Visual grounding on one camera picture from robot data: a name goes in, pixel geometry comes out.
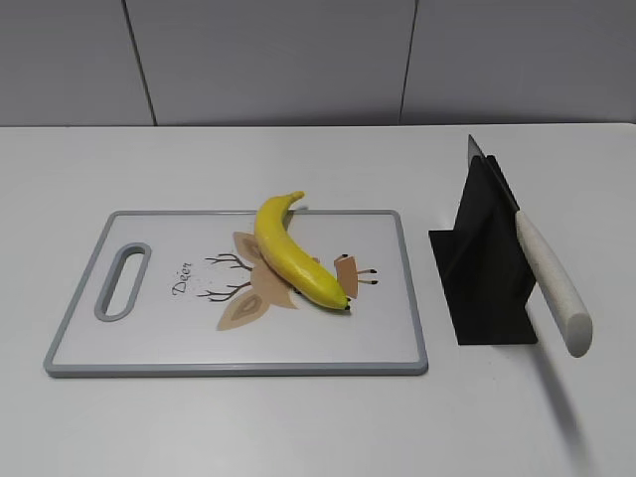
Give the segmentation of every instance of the banana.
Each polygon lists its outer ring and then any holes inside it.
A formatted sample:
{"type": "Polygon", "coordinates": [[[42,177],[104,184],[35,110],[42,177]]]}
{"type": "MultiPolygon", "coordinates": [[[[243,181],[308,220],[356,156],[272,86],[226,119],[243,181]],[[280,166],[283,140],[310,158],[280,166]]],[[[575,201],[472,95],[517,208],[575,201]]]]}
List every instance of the banana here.
{"type": "Polygon", "coordinates": [[[256,213],[254,235],[267,264],[314,303],[348,310],[345,290],[320,263],[300,248],[283,226],[289,206],[305,196],[293,192],[268,199],[256,213]]]}

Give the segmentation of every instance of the deer illustration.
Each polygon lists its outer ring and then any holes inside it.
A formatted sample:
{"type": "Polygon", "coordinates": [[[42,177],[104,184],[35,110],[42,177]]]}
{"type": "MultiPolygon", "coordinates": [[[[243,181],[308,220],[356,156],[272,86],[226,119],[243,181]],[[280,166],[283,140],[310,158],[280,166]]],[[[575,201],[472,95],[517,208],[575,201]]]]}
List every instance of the deer illustration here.
{"type": "MultiPolygon", "coordinates": [[[[206,258],[211,265],[223,262],[231,262],[234,265],[230,268],[242,268],[249,271],[249,281],[240,285],[226,285],[230,291],[216,292],[206,290],[205,293],[197,295],[208,298],[212,302],[230,301],[224,312],[217,330],[225,331],[246,325],[260,318],[270,305],[282,308],[297,308],[291,301],[289,292],[292,287],[285,280],[280,278],[263,260],[256,238],[252,234],[234,232],[233,238],[237,247],[238,255],[234,253],[219,253],[216,257],[206,258]],[[252,263],[246,265],[240,257],[252,263]],[[248,291],[241,294],[239,292],[248,287],[248,291]]],[[[364,273],[377,273],[374,269],[358,271],[356,260],[347,254],[340,255],[334,261],[338,281],[342,285],[347,296],[358,297],[358,283],[377,284],[377,280],[359,280],[358,275],[364,273]]]]}

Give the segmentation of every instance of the table surface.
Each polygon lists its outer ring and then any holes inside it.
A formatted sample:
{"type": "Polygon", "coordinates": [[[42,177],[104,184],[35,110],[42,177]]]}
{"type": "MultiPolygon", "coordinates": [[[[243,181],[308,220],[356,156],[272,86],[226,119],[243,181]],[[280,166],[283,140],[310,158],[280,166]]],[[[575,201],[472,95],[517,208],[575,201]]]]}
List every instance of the table surface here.
{"type": "Polygon", "coordinates": [[[634,125],[5,128],[0,157],[2,475],[615,477],[636,467],[634,125]],[[452,227],[469,133],[578,287],[595,333],[583,358],[567,353],[538,288],[528,309],[540,345],[457,345],[427,231],[452,227]],[[111,212],[254,209],[297,189],[314,209],[400,212],[427,374],[45,374],[111,212]]]}

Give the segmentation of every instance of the kitchen knife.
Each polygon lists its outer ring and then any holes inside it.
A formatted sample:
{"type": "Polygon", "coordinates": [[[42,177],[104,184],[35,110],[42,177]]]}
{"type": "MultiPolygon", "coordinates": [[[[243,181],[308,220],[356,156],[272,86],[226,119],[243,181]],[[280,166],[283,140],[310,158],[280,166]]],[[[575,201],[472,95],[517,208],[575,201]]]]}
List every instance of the kitchen knife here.
{"type": "Polygon", "coordinates": [[[587,353],[593,327],[591,317],[571,279],[539,230],[517,204],[508,182],[492,156],[486,156],[475,139],[468,136],[468,165],[474,159],[482,161],[501,189],[515,214],[517,240],[535,279],[548,302],[567,350],[576,358],[587,353]]]}

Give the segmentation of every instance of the black knife holder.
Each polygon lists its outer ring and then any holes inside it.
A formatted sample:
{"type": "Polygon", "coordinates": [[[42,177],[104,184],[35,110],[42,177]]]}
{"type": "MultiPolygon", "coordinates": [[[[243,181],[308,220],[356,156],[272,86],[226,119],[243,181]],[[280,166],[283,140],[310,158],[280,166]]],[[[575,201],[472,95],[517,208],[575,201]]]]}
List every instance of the black knife holder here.
{"type": "Polygon", "coordinates": [[[429,232],[460,345],[537,343],[526,312],[535,276],[517,240],[518,210],[494,156],[475,156],[453,230],[429,232]]]}

